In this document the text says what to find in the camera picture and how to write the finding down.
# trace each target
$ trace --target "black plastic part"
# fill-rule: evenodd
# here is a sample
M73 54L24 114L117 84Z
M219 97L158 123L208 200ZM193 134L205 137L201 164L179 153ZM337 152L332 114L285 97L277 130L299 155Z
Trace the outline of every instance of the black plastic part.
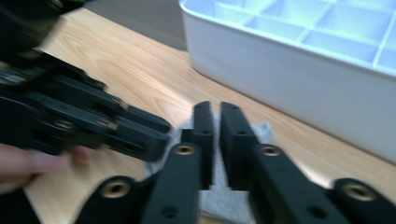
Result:
M229 186L247 190L250 183L247 155L259 141L239 106L221 103L219 140Z
M0 90L0 143L21 148L32 145L36 126L32 118L36 116L34 101Z
M23 189L0 195L0 223L40 224Z
M213 178L213 113L208 101L196 105L193 109L193 128L183 129L181 142L190 142L202 149L202 186L209 189Z
M0 1L0 61L37 47L50 32L60 12L42 0Z
M201 149L194 144L182 143L171 148L141 224L196 223L201 159Z
M109 178L84 204L75 223L139 223L156 179L156 175L142 182L120 175Z
M75 145L107 144L143 161L162 157L171 128L166 120L104 92L106 85L82 70L45 53L38 56L15 74L24 77L21 82L0 83L1 143L51 155Z
M249 164L252 179L275 211L275 223L348 223L279 147L258 144L250 150Z
M359 180L336 180L333 189L329 189L329 197L351 223L396 223L396 206Z

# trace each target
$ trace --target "human finger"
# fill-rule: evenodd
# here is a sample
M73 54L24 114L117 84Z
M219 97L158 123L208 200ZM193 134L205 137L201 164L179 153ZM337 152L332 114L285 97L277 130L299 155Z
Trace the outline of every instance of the human finger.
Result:
M14 179L13 181L0 183L0 195L10 193L15 189L20 188L21 186L28 183L30 178L31 177L29 175L25 175L23 177Z
M81 162L88 163L92 157L93 150L87 147L77 146L71 148L73 157Z
M0 175L37 174L63 167L65 156L0 144Z

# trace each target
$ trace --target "wood grain surface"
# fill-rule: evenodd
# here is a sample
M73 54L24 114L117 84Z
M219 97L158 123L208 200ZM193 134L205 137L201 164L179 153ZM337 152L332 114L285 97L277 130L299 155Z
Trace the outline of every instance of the wood grain surface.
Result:
M41 49L84 69L105 82L110 93L174 126L188 119L191 107L202 101L210 101L215 111L222 101L240 105L251 122L271 122L274 143L313 181L329 186L335 178L358 178L396 202L395 165L198 74L185 51L86 9L66 15ZM70 160L61 171L38 176L26 190L43 223L73 223L92 190L113 175L143 179L142 162L103 148L90 164Z

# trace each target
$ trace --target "white storage bin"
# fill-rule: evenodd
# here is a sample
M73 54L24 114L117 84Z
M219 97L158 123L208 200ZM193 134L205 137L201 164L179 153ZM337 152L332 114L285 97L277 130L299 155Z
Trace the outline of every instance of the white storage bin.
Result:
M395 0L181 0L193 67L396 162Z

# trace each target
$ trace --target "tray compartment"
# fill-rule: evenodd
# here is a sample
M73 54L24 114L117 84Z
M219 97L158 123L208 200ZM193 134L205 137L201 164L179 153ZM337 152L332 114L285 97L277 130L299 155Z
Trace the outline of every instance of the tray compartment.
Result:
M264 10L262 15L307 25L315 20L329 2L312 0L278 0Z
M393 27L391 27L391 29L390 29L390 33L388 36L388 40L386 42L386 46L389 48L396 49L396 21L393 23Z
M335 5L317 27L348 38L380 42L387 31L391 14L365 8Z
M382 49L378 66L396 70L396 49Z
M229 22L236 24L243 23L251 17L251 15L245 11L220 3L215 3L213 14L211 16L226 23Z
M366 63L371 63L377 52L377 46L318 31L310 32L303 44L321 53L333 54L336 58L357 59Z
M247 24L247 28L252 29L256 33L263 33L264 35L269 35L274 38L287 38L289 40L297 39L305 30L302 26L264 17L255 17Z
M395 0L338 0L338 3L356 7L375 8L385 11L393 11L396 8Z

